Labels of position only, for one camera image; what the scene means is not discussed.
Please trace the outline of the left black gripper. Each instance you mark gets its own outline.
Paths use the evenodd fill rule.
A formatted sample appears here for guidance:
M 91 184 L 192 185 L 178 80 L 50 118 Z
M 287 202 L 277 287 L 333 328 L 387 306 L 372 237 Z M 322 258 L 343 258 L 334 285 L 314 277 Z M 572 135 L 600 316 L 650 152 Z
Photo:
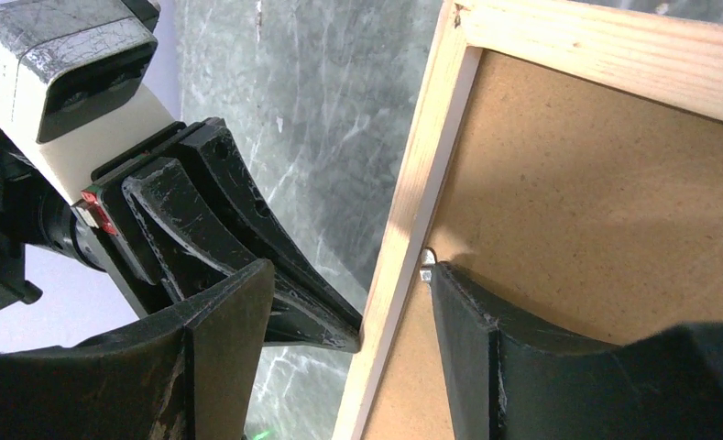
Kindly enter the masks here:
M 78 220 L 0 129 L 0 311 L 16 302 L 34 303 L 42 295 L 26 279 L 26 245 L 108 272 L 140 317 L 173 304 L 163 288 L 135 277 L 120 252 Z

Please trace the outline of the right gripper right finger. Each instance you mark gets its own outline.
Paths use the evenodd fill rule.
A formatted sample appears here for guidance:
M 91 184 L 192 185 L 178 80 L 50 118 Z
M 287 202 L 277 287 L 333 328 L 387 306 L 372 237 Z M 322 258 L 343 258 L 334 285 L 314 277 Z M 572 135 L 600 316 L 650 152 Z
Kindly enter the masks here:
M 458 439 L 723 439 L 723 323 L 627 345 L 567 331 L 448 262 L 430 281 Z

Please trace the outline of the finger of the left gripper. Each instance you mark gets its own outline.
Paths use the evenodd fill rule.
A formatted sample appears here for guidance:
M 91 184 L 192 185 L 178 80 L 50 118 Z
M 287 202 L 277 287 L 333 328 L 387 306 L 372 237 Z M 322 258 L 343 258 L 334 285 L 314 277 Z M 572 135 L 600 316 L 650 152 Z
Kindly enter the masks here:
M 110 272 L 147 316 L 265 259 L 265 343 L 356 353 L 360 312 L 310 263 L 254 182 L 225 121 L 172 123 L 91 175 Z

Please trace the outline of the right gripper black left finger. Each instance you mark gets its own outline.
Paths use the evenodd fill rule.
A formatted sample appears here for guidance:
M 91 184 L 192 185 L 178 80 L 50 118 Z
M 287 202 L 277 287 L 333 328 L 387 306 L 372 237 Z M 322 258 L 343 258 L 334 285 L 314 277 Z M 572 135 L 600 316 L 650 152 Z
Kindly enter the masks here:
M 240 439 L 270 306 L 259 259 L 78 346 L 0 354 L 0 439 Z

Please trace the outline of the wooden picture frame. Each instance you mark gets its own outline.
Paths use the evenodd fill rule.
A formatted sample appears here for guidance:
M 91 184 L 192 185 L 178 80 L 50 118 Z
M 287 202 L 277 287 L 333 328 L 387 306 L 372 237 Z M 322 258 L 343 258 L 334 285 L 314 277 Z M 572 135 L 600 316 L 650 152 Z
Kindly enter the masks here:
M 572 1 L 446 1 L 334 426 L 368 439 L 420 254 L 489 52 L 723 124 L 723 25 Z

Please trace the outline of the brown backing board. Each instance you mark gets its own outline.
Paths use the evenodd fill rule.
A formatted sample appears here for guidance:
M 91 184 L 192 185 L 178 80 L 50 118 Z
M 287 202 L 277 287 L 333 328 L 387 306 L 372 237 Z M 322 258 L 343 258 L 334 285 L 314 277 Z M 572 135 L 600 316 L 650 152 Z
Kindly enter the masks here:
M 604 343 L 723 323 L 723 124 L 486 53 L 426 244 Z M 422 282 L 365 436 L 458 439 Z

